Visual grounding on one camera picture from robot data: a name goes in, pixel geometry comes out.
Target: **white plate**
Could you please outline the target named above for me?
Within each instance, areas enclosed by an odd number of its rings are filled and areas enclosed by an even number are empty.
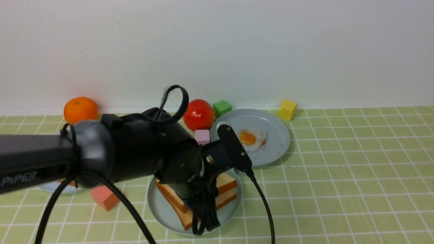
[[[228,203],[226,206],[217,210],[217,217],[220,221],[220,227],[215,228],[210,232],[205,230],[203,235],[212,233],[222,228],[237,213],[238,208],[241,205],[243,187],[241,185],[240,177],[233,169],[226,171],[226,173],[237,180],[237,187],[234,188],[234,191],[237,193],[237,198]],[[182,227],[181,221],[179,220],[175,210],[173,210],[173,207],[169,204],[169,202],[167,202],[163,194],[161,194],[161,192],[158,190],[157,185],[155,185],[155,180],[156,178],[153,177],[149,183],[148,192],[146,193],[148,197],[149,209],[151,210],[154,218],[172,232],[183,235],[193,235],[192,228],[188,229],[187,231],[184,230],[184,227]]]
[[[229,125],[238,136],[241,129],[258,129],[267,132],[265,145],[256,152],[248,152],[252,166],[272,163],[285,154],[289,148],[290,135],[285,124],[276,116],[257,109],[236,109],[219,117],[210,131],[211,141],[219,139],[217,127]]]
[[[42,190],[48,191],[48,192],[54,192],[59,185],[60,185],[60,182],[51,182],[51,183],[48,183],[45,185],[40,185],[39,188]],[[81,187],[75,188],[74,186],[67,185],[65,187],[65,189],[63,189],[62,194],[74,193],[74,192],[81,191],[81,190],[82,190]]]

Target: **pink cube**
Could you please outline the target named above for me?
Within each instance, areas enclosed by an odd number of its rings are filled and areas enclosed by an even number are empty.
[[[93,188],[90,194],[95,203],[106,211],[112,209],[119,202],[119,198],[105,185]]]
[[[196,141],[200,145],[210,143],[210,131],[209,130],[196,130],[196,131],[194,131],[194,139],[196,139]]]

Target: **black cable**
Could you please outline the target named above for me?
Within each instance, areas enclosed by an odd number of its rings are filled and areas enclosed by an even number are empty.
[[[255,185],[256,190],[259,192],[259,195],[261,196],[262,201],[264,202],[265,210],[267,211],[267,215],[268,215],[268,221],[270,222],[271,244],[275,244],[276,243],[276,237],[275,237],[275,234],[274,234],[273,217],[271,216],[271,211],[270,211],[270,207],[268,206],[267,199],[265,198],[264,193],[262,193],[262,190],[259,187],[258,182],[256,181],[256,178],[255,178],[255,175],[253,173],[253,170],[251,169],[251,170],[247,171],[246,175],[253,182],[253,185]]]
[[[161,114],[161,112],[163,111],[163,107],[166,103],[166,100],[167,100],[169,93],[176,88],[179,88],[182,92],[182,102],[181,102],[181,105],[179,106],[178,111],[169,119],[158,120],[158,118],[160,117],[159,114]],[[180,120],[182,118],[182,116],[185,114],[185,112],[187,110],[188,100],[189,100],[189,98],[188,98],[187,91],[182,86],[173,85],[173,86],[169,87],[169,89],[167,89],[167,91],[164,93],[163,103],[161,103],[160,109],[158,110],[155,119],[153,119],[147,115],[144,115],[142,113],[132,113],[129,115],[122,116],[121,118],[127,122],[138,120],[138,119],[143,119],[143,120],[148,121],[149,123],[156,125],[156,126],[167,126],[167,125],[178,122],[178,120]]]
[[[202,235],[205,231],[205,224],[208,221],[208,205],[207,205],[207,195],[206,195],[205,187],[202,188],[202,218],[201,223],[199,224],[199,229],[197,228],[197,209],[200,207],[199,203],[196,202],[194,204],[193,209],[193,222],[192,222],[192,230],[194,235]]]
[[[66,131],[67,126],[71,127],[72,143],[73,143],[72,148],[74,150],[74,158],[78,161],[79,151],[78,151],[78,146],[77,146],[77,141],[76,141],[76,132],[74,129],[74,125],[69,124],[69,123],[65,124],[65,126],[60,131],[60,133],[61,133],[61,135],[67,135],[67,131]],[[56,204],[56,201],[59,198],[60,194],[65,189],[65,187],[67,185],[69,185],[69,183],[74,181],[80,175],[94,176],[94,177],[98,178],[99,181],[102,182],[105,186],[107,186],[119,198],[119,200],[125,205],[125,207],[129,210],[129,212],[133,216],[134,220],[136,220],[137,225],[140,227],[141,231],[145,235],[148,242],[150,244],[156,244],[154,238],[152,237],[152,235],[149,232],[148,228],[146,227],[145,223],[143,222],[143,220],[141,219],[140,215],[138,214],[138,212],[136,211],[134,206],[131,204],[131,202],[126,198],[126,196],[113,183],[111,183],[106,177],[104,177],[103,175],[101,175],[99,173],[92,172],[92,171],[82,171],[82,172],[74,173],[73,175],[66,178],[62,183],[60,183],[60,185],[57,187],[57,189],[51,195],[50,200],[48,201],[48,204],[45,207],[44,213],[41,217],[41,222],[40,222],[39,227],[38,227],[38,231],[36,233],[35,244],[42,244],[42,239],[43,239],[45,229],[46,229],[47,224],[48,224],[48,220],[50,218],[51,212],[53,211],[54,205]]]

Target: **white wall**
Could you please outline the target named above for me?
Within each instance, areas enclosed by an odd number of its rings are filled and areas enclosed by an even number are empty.
[[[0,107],[434,104],[432,0],[1,0]],[[179,99],[171,99],[176,106]]]

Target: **orange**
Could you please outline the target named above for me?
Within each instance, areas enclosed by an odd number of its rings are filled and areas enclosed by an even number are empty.
[[[65,104],[63,116],[71,124],[85,119],[98,119],[98,106],[87,97],[76,97]]]

